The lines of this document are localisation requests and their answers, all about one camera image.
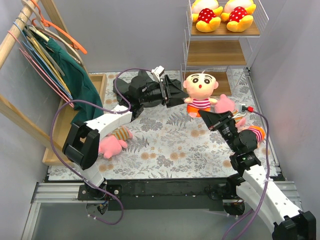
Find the floral table mat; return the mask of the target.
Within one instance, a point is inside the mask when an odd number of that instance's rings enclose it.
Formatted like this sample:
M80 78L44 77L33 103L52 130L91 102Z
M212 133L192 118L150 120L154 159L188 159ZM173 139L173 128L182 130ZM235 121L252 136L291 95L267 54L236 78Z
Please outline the floral table mat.
M236 104L255 107L242 69L227 70ZM190 118L185 104L146 108L127 124L133 138L128 147L109 159L99 157L99 171L107 180L159 178L226 178L236 173L232 152L218 131L209 131L201 117ZM49 167L50 181L79 180L64 165Z

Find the dark grey cloth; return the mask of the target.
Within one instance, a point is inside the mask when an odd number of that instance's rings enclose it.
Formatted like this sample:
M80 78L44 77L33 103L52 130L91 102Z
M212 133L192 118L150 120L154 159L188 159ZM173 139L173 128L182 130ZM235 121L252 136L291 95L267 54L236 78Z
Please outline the dark grey cloth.
M160 90L165 100L166 92L164 86L165 76L160 79ZM127 106L131 104L132 107L143 106L147 107L147 102L150 102L148 97L147 82L154 81L145 70L140 70L138 75L134 76L130 82L125 82L122 79L114 81L113 92L116 93L117 101L120 105Z

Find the yellow hanger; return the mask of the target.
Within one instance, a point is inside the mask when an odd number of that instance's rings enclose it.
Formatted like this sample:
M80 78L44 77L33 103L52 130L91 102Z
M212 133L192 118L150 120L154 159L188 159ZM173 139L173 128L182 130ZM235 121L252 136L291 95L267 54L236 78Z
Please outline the yellow hanger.
M59 75L59 72L55 69L53 64L48 60L48 58L45 56L45 54L42 52L42 50L39 48L38 44L35 42L34 37L29 37L27 36L27 39L30 41L34 49L39 53L39 55L43 58L43 60L46 62L48 67L51 69L52 74L55 76L59 84L62 86L62 88L65 90L65 92L69 95L71 95L71 92L69 88L67 87L66 83L64 82L63 78L61 75Z

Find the pink hanger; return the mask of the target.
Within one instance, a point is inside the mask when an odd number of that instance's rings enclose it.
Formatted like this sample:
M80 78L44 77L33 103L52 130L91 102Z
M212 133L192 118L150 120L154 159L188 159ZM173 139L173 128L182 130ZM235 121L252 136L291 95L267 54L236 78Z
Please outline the pink hanger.
M70 102L71 100L67 97L65 93L58 87L56 82L52 80L51 77L48 76L48 74L43 70L41 66L39 66L34 59L27 53L24 46L21 44L21 42L15 37L9 30L7 31L20 45L19 50L23 54L23 56L27 59L27 61L30 63L30 65L35 69L35 71L38 73L38 75L50 86L52 90L55 91L56 94L58 94L66 103L68 103L71 108L74 108L75 105Z

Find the black-haired doll striped shirt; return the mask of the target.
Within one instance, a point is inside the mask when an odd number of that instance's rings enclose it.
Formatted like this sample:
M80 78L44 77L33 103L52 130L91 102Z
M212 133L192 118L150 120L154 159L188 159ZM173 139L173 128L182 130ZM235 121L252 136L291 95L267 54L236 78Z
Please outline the black-haired doll striped shirt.
M217 100L211 98L212 93L219 86L216 78L208 73L193 73L183 82L183 87L188 94L184 99L186 110L191 118L199 118L199 110L209 112L211 107L217 104Z

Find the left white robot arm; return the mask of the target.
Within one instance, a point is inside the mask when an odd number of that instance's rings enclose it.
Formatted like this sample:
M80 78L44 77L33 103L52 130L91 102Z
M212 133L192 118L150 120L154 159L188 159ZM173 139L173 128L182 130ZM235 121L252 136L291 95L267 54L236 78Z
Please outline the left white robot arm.
M158 105L175 107L183 104L188 96L179 80L170 79L168 75L150 78L144 71L129 83L115 80L113 90L117 94L118 105L110 113L95 119L74 122L62 148L64 155L79 170L86 192L95 200L103 199L107 193L105 178L96 163L101 154L99 146L102 139L137 119L145 108Z

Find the pink pig plush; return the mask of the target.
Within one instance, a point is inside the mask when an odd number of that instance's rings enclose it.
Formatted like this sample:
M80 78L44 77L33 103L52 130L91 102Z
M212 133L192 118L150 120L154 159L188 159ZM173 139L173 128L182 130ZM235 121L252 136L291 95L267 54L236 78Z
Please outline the pink pig plush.
M215 113L224 113L227 111L232 111L235 109L236 105L238 103L235 103L233 100L228 98L225 94L221 94L219 100L214 105L214 112ZM246 117L243 117L242 119L234 119L235 120L235 126L238 128L238 130L244 130L245 124L246 124Z
M98 154L105 159L110 159L123 149L127 149L127 140L132 138L133 134L126 126L118 127L99 142Z

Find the yellow frog plush small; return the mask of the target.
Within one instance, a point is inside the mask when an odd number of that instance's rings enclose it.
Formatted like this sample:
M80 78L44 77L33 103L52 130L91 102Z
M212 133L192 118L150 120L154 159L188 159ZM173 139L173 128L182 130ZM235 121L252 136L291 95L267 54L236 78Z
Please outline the yellow frog plush small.
M229 0L224 6L221 20L230 32L242 33L252 25L252 14L256 7L253 0Z

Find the orange hanger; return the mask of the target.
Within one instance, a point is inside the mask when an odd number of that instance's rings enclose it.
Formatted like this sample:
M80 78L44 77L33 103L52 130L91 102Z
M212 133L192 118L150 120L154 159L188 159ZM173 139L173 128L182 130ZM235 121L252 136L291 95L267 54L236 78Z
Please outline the orange hanger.
M38 20L39 22L41 22L45 27L53 27L53 28L55 28L58 32L63 34L65 37L67 37L67 39L69 39L71 41L72 47L74 49L80 50L85 55L88 53L87 50L80 43L78 43L72 36L70 36L67 32L62 30L60 27L58 27L54 23L46 20L44 18L44 16L42 15L42 13L41 13L41 9L40 9L39 5L34 0L31 0L31 2L37 8L37 12L36 13L39 14L39 17L40 17L40 20Z

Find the blue hanger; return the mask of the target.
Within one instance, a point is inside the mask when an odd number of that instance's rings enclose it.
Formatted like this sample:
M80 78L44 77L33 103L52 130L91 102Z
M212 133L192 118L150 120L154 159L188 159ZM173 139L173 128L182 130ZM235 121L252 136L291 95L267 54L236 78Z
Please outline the blue hanger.
M55 81L55 83L58 85L58 87L63 91L63 93L66 94L66 96L72 100L72 95L69 95L66 93L66 91L62 88L56 77L53 75L51 69L46 64L46 62L43 60L43 58L39 55L39 53L35 50L33 45L30 43L30 41L27 39L27 33L23 31L16 22L13 22L13 25L18 28L19 32L22 34L22 37L24 38L24 41L21 42L21 44L24 46L27 53L33 58L33 60L43 68L43 70L48 74L52 80Z

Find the yellow frog plush big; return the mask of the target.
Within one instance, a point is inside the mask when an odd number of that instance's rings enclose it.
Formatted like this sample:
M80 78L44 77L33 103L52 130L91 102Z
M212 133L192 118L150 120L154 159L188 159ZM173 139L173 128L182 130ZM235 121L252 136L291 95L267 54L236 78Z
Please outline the yellow frog plush big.
M223 9L217 0L195 0L191 5L192 22L199 32L214 32L221 24Z

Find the wooden clothes rack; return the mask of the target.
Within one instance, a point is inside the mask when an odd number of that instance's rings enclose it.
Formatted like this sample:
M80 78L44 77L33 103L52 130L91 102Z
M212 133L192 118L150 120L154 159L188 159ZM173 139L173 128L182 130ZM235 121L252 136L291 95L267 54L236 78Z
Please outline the wooden clothes rack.
M0 2L0 153L10 159L42 160L60 97L20 51L28 8L19 0Z

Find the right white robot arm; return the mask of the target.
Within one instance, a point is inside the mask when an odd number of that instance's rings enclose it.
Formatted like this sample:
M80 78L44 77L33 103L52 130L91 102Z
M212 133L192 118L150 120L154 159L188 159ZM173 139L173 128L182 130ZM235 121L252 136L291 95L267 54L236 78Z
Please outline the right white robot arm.
M254 211L247 223L260 217L274 240L315 240L316 218L310 211L302 211L270 178L270 169L264 168L254 151L258 136L254 128L239 131L230 111L214 113L200 110L199 115L210 131L218 131L233 155L230 162L236 174L228 178L227 195L243 199Z

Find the grey hanger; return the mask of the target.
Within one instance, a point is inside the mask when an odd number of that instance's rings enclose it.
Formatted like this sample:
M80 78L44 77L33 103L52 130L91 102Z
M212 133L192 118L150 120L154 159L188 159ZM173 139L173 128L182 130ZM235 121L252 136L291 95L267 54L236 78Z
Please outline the grey hanger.
M38 31L37 29L35 29L33 26L26 25L26 29L27 29L28 35L30 35L30 37L34 37L37 35L40 38L42 38L43 40L45 40L46 42L49 41L48 37L46 37L43 33ZM44 53L44 55L48 58L48 60L53 64L54 68L59 72L59 75L65 76L65 73L62 71L62 69L59 67L59 65L55 62L55 60L50 56L48 51L45 48L43 48L43 46L40 44L40 42L37 39L35 39L35 42L38 44L39 48Z

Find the beige hanger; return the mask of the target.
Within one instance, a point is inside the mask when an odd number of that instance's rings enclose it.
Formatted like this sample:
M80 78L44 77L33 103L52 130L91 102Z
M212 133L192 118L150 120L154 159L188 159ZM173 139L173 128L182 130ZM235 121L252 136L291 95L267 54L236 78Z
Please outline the beige hanger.
M45 11L47 12L47 15L49 16L50 20L47 20L45 17L45 19L53 24L55 24L56 26L58 26L59 28L61 28L62 30L64 30L66 33L68 33L70 35L70 33L68 32L66 25L60 15L60 12L58 11L58 8L55 4L55 2L53 0L41 0L40 1L41 4L43 5ZM84 61L82 60L81 56L78 53L79 49L75 49L72 46L72 43L69 39L67 39L67 37L65 37L62 33L60 33L59 31L57 31L54 27L46 27L44 26L43 23L39 22L40 20L40 16L37 13L38 9L35 7L35 5L31 2L31 0L22 0L21 3L27 7L30 11L31 14L35 15L35 18L33 18L30 22L31 25L37 29L38 31L48 35L50 38L53 38L59 42L61 42L68 54L84 69L86 70Z

